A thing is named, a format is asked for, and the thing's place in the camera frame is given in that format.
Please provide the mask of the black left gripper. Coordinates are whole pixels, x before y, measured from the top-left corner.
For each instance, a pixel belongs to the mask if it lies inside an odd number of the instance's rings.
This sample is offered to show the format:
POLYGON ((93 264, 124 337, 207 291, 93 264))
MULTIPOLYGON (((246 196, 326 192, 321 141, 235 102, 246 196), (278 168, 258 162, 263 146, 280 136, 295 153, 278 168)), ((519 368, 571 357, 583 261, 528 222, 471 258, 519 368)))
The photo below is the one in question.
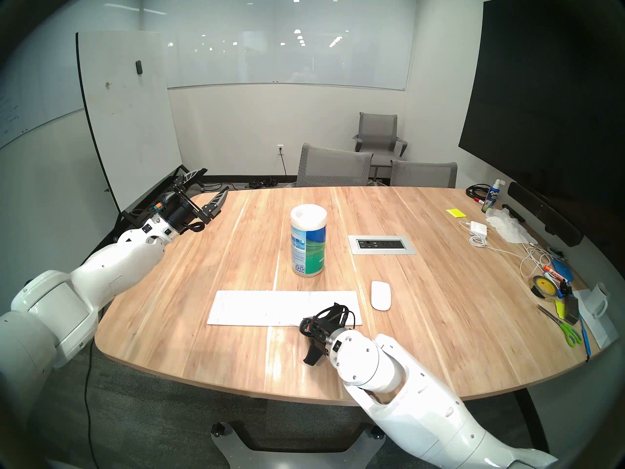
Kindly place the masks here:
POLYGON ((194 220, 209 224, 220 214, 225 204, 229 189, 220 190, 202 209, 186 194, 187 189, 194 184, 204 187, 202 179, 206 171, 207 169, 202 168, 177 176, 170 189, 165 192, 165 222, 176 232, 204 230, 204 226, 196 226, 194 220))

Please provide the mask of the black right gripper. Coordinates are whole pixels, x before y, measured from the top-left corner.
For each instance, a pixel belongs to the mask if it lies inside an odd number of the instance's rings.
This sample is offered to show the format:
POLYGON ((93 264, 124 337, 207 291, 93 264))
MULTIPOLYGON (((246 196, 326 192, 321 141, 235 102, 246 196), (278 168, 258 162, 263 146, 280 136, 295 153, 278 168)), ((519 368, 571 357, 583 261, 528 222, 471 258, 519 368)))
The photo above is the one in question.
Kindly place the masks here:
POLYGON ((330 357, 330 351, 338 335, 346 331, 346 324, 351 314, 345 305, 334 303, 317 315, 303 318, 299 324, 299 332, 309 342, 308 352, 303 362, 315 366, 323 357, 330 357))

